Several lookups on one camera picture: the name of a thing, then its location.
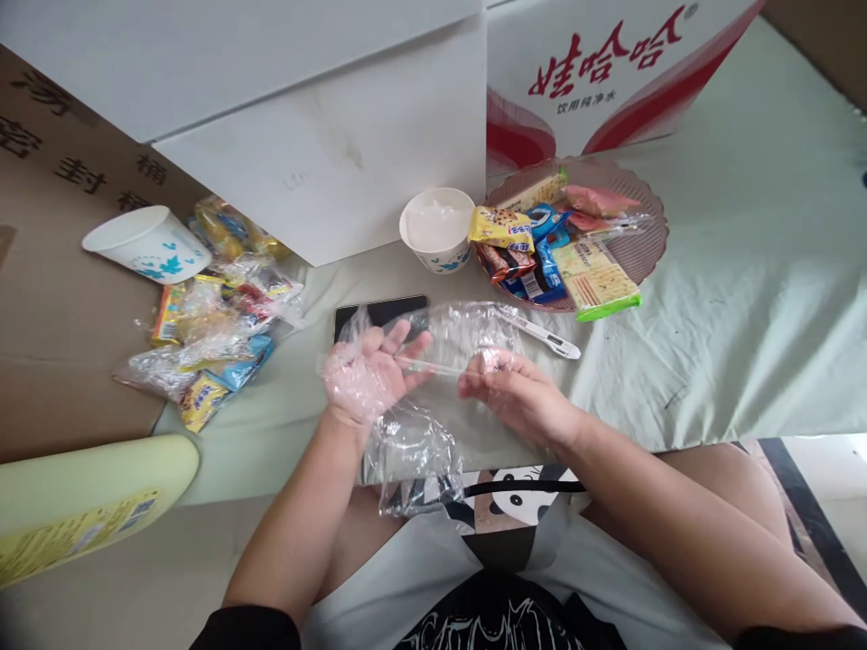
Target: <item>cardboard box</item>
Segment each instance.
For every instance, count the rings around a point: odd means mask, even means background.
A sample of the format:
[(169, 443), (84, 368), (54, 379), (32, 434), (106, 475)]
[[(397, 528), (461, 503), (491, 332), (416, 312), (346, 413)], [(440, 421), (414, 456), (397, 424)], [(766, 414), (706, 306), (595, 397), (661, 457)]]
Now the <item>cardboard box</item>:
[(511, 0), (489, 9), (488, 175), (670, 134), (755, 0)]
[(867, 110), (867, 3), (768, 0), (762, 15), (857, 107)]
[(161, 287), (80, 242), (121, 212), (185, 215), (207, 193), (0, 48), (0, 462), (150, 435), (162, 400), (110, 373), (147, 349), (134, 321)]

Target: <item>paper cup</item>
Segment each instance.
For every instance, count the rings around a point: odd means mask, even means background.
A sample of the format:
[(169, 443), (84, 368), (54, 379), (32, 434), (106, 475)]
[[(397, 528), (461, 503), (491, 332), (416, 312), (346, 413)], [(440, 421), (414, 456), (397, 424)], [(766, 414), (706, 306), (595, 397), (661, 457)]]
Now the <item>paper cup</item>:
[[(436, 210), (437, 206), (454, 211), (453, 218), (456, 221), (453, 224), (450, 222), (451, 227), (447, 229), (447, 232), (453, 236), (437, 237), (438, 241), (433, 243), (419, 241), (418, 236), (412, 238), (408, 220), (419, 218), (419, 215), (425, 214), (426, 211)], [(467, 235), (470, 232), (473, 208), (475, 203), (460, 190), (436, 188), (424, 191), (407, 203), (401, 213), (400, 238), (415, 253), (424, 268), (431, 273), (439, 275), (457, 273), (470, 259), (470, 243), (467, 241)]]
[(192, 278), (211, 259), (210, 251), (165, 206), (115, 217), (91, 230), (81, 247), (159, 284)]

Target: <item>red snack package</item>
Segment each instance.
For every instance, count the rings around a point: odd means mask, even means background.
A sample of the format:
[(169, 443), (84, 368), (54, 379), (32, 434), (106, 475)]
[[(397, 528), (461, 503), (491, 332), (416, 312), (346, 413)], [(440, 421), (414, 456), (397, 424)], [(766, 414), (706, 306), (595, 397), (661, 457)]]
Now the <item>red snack package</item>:
[(641, 201), (599, 188), (567, 185), (563, 191), (573, 208), (592, 217), (619, 217), (625, 210), (641, 205)]
[(501, 283), (528, 274), (536, 268), (536, 260), (518, 251), (478, 244), (479, 253), (493, 283)]

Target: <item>pink plastic plate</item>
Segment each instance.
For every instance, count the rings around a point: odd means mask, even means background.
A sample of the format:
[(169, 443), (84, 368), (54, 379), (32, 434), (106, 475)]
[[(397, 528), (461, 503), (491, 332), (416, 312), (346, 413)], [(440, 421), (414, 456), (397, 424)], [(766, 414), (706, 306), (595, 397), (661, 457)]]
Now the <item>pink plastic plate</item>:
[[(496, 205), (502, 200), (515, 196), (522, 190), (564, 167), (571, 185), (604, 188), (641, 201), (641, 208), (651, 215), (651, 219), (641, 225), (642, 232), (627, 237), (616, 237), (604, 242), (618, 264), (635, 284), (641, 284), (656, 267), (666, 252), (668, 222), (662, 207), (662, 200), (650, 190), (650, 186), (634, 173), (621, 169), (614, 162), (593, 158), (563, 158), (540, 162), (532, 167), (509, 176), (502, 185), (488, 196), (488, 205)], [(521, 302), (530, 309), (542, 311), (576, 311), (571, 298), (538, 305), (521, 300), (509, 291), (496, 285), (514, 301)]]

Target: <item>barcode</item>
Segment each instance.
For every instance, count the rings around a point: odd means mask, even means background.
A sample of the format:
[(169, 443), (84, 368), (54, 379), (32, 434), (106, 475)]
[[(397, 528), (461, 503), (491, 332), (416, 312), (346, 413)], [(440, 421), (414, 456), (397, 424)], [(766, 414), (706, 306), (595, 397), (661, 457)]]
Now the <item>barcode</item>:
[(536, 281), (536, 276), (533, 274), (525, 275), (521, 278), (521, 282), (524, 283), (524, 288), (527, 290), (527, 295), (530, 297), (530, 300), (536, 298), (537, 295), (542, 295), (544, 293), (539, 288), (539, 283)]
[(163, 323), (160, 328), (160, 340), (172, 340), (178, 334), (177, 323)]

